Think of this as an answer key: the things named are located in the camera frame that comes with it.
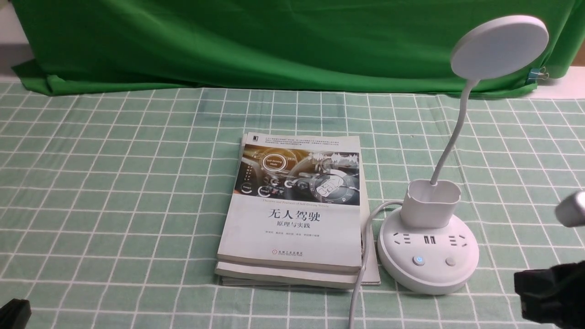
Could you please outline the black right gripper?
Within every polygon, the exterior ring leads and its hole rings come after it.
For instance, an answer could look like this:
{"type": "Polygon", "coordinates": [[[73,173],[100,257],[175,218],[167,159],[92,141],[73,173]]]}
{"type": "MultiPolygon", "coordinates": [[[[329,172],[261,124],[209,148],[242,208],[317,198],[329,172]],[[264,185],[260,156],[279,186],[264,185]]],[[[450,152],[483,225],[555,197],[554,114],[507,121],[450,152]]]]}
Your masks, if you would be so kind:
{"type": "Polygon", "coordinates": [[[585,327],[585,262],[514,273],[522,318],[560,329],[585,327]]]}

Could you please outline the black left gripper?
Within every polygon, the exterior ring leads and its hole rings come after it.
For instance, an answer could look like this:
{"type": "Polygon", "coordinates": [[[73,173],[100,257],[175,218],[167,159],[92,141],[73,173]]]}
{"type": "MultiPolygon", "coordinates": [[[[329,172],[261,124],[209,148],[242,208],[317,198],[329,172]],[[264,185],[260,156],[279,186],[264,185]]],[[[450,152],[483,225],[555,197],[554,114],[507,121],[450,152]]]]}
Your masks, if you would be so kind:
{"type": "Polygon", "coordinates": [[[13,298],[0,309],[0,328],[25,329],[31,314],[29,300],[13,298]]]}

